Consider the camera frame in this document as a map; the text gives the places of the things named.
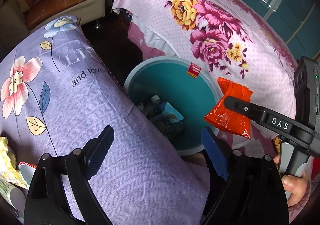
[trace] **yellow crumpled wrapper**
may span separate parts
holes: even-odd
[[[20,171],[14,169],[8,153],[8,140],[0,137],[0,179],[27,189]]]

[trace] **white bottle cap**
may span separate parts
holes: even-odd
[[[159,100],[160,97],[158,95],[155,95],[151,98],[152,103],[155,103],[157,100]]]

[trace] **sofa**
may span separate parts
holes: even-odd
[[[17,0],[7,0],[0,6],[0,44],[9,53],[28,35],[62,15],[75,15],[83,25],[104,17],[105,0],[40,0],[25,13]]]

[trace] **teal trash can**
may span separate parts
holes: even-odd
[[[201,129],[208,125],[204,116],[222,96],[217,82],[203,71],[196,79],[189,76],[189,67],[190,62],[181,58],[154,57],[134,68],[124,84],[124,91],[135,105],[158,95],[185,117],[185,131],[172,141],[181,156],[204,149],[200,140]]]

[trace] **red plastic packet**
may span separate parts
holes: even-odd
[[[212,109],[212,111],[204,117],[204,120],[214,125],[222,131],[240,135],[250,139],[250,120],[237,112],[226,109],[224,100],[228,96],[250,102],[252,91],[238,83],[218,77],[217,80],[223,97]]]

